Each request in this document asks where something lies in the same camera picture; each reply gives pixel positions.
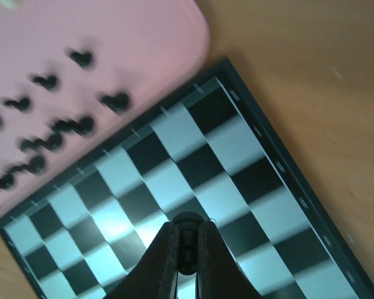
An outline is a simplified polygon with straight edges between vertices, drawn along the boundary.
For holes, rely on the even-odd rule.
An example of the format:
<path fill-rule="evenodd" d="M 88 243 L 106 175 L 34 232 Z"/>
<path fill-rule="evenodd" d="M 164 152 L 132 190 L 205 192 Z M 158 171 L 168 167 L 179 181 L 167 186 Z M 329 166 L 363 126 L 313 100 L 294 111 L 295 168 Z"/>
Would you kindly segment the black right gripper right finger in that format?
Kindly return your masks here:
<path fill-rule="evenodd" d="M 259 298 L 211 221 L 198 229 L 198 298 Z"/>

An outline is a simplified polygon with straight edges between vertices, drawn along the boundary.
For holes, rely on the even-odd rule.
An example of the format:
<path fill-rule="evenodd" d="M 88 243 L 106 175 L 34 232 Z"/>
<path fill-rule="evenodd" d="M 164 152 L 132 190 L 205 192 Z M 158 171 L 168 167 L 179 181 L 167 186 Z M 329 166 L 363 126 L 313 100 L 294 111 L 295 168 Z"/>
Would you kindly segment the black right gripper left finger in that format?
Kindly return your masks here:
<path fill-rule="evenodd" d="M 176 298 L 178 229 L 163 224 L 133 270 L 106 298 Z"/>

